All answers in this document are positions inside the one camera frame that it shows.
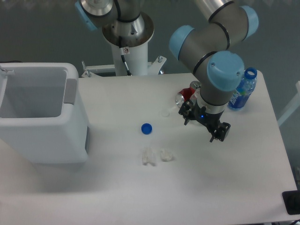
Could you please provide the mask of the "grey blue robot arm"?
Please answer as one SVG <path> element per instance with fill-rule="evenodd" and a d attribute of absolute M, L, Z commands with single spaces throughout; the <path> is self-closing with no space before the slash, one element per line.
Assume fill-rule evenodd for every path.
<path fill-rule="evenodd" d="M 212 140 L 223 141 L 231 126 L 220 117 L 244 74 L 242 59 L 229 49 L 253 35 L 259 19 L 251 7 L 233 0 L 198 0 L 196 5 L 208 26 L 202 31 L 181 26 L 169 41 L 174 57 L 200 82 L 198 96 L 185 100 L 179 114 L 185 122 L 204 125 Z M 78 0 L 75 7 L 89 29 L 102 30 L 117 76 L 150 73 L 148 42 L 154 24 L 138 0 Z"/>

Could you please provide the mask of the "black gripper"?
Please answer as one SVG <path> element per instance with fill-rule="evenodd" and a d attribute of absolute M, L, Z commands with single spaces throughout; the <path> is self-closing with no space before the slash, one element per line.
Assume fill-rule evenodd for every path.
<path fill-rule="evenodd" d="M 196 102 L 191 100 L 184 102 L 179 109 L 179 115 L 185 120 L 184 125 L 187 125 L 190 120 L 196 120 L 208 129 L 211 133 L 210 143 L 214 140 L 223 142 L 229 134 L 231 124 L 220 122 L 223 112 L 224 109 L 218 113 L 209 112 L 205 106 L 199 107 Z"/>

